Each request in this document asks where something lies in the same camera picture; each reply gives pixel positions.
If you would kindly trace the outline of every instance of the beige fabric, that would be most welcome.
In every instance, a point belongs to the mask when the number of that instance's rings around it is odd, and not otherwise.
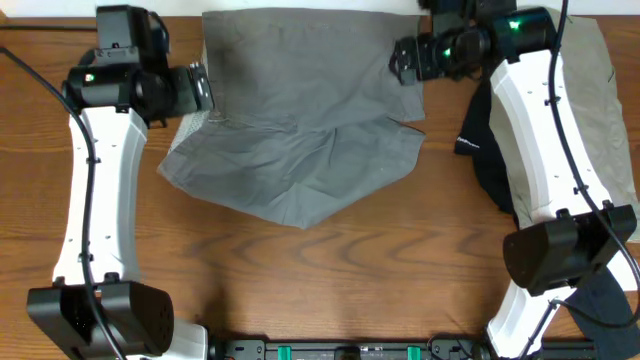
[[[557,24],[560,14],[549,10]],[[571,109],[587,154],[615,205],[631,204],[640,214],[627,131],[618,101],[615,69],[598,24],[569,17],[562,41],[564,77]],[[531,198],[511,125],[504,107],[493,97],[491,130],[507,165],[513,205],[522,228],[532,225]],[[631,237],[640,240],[638,231]]]

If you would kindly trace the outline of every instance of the black cloth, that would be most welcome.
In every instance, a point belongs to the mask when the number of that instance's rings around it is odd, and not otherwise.
[[[473,168],[482,188],[501,211],[514,214],[507,168],[498,143],[489,127],[491,117],[491,83],[484,81],[471,99],[454,152],[471,156]],[[609,270],[593,276],[568,300],[570,304],[608,323],[621,323],[631,318],[632,311],[622,288]],[[603,329],[579,316],[573,316],[584,335],[596,343],[598,358],[628,359],[640,354],[640,330]]]

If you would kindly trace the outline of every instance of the gray cloth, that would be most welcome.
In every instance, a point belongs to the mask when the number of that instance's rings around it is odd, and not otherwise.
[[[554,22],[560,14],[549,10]],[[618,101],[615,70],[598,23],[569,17],[562,41],[564,77],[571,109],[585,149],[615,205],[631,204],[640,214],[629,141]],[[532,225],[531,198],[524,164],[504,107],[493,97],[490,127],[507,165],[509,186],[521,228]],[[631,237],[637,241],[638,231]]]
[[[308,228],[415,167],[422,86],[388,68],[418,17],[253,9],[203,14],[216,112],[159,171],[188,194]]]

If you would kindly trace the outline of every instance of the white wall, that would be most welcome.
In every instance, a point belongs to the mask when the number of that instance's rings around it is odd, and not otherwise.
[[[0,9],[9,17],[95,16],[96,5],[122,3],[154,10],[162,16],[199,16],[204,11],[256,7],[421,13],[416,0],[0,0]],[[561,3],[561,0],[518,0],[519,5],[555,8],[559,8]],[[640,14],[640,0],[570,0],[569,5],[572,14]]]

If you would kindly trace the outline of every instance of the wood grain surface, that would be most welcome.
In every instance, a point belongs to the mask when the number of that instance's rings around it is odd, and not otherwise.
[[[598,19],[617,68],[637,180],[640,22],[637,17]],[[165,21],[171,63],[199,59],[200,18]],[[95,43],[95,34],[0,32],[1,45],[55,85]],[[427,120],[416,126],[428,138],[415,171],[308,231],[195,200],[173,188],[156,168],[179,121],[151,131],[136,213],[144,282],[168,291],[178,316],[221,334],[272,339],[479,335],[509,283],[501,246],[514,225],[478,185],[471,160],[452,151],[475,86],[449,80],[427,84]],[[1,358],[62,357],[25,308],[29,288],[50,285],[64,237],[72,166],[67,121],[53,97],[0,57]],[[638,246],[632,251],[640,255]],[[562,310],[547,336],[581,334]]]

